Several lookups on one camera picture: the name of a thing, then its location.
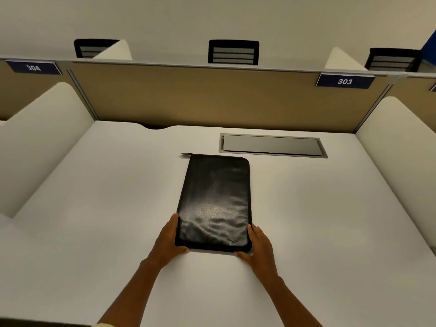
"number sign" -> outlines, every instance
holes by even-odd
[[[62,74],[55,62],[7,60],[9,66],[17,73]]]
[[[317,86],[368,89],[374,78],[368,75],[321,73]]]

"beige fabric panel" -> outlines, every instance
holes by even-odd
[[[15,73],[6,61],[0,60],[0,119],[8,120],[58,82],[76,89],[67,71],[57,66],[62,75]]]
[[[351,133],[387,87],[315,87],[319,73],[75,63],[101,120]]]
[[[386,96],[395,96],[433,131],[436,131],[435,78],[407,77],[398,80]]]

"black leather portfolio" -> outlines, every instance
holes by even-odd
[[[214,251],[251,249],[250,164],[242,157],[189,154],[177,207],[176,245]]]

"desk surface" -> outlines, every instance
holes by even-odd
[[[180,153],[219,154],[220,133],[321,139],[328,159],[242,156],[253,222],[324,327],[434,323],[436,258],[354,135],[102,121],[13,220],[0,220],[0,316],[95,323],[176,210],[188,166]],[[281,322],[242,261],[191,252],[161,272],[142,325]]]

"white wall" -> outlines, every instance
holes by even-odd
[[[58,83],[0,126],[0,213],[14,217],[93,124],[74,89]]]
[[[436,245],[436,133],[384,98],[357,137],[429,245]]]
[[[259,66],[321,69],[341,48],[420,49],[436,0],[1,0],[0,56],[75,58],[77,38],[126,39],[137,61],[206,64],[210,39],[260,42]]]
[[[100,60],[133,60],[129,45],[125,40],[118,41],[93,58]]]
[[[345,53],[339,47],[332,49],[324,68],[368,71],[362,64],[352,59],[350,55]]]

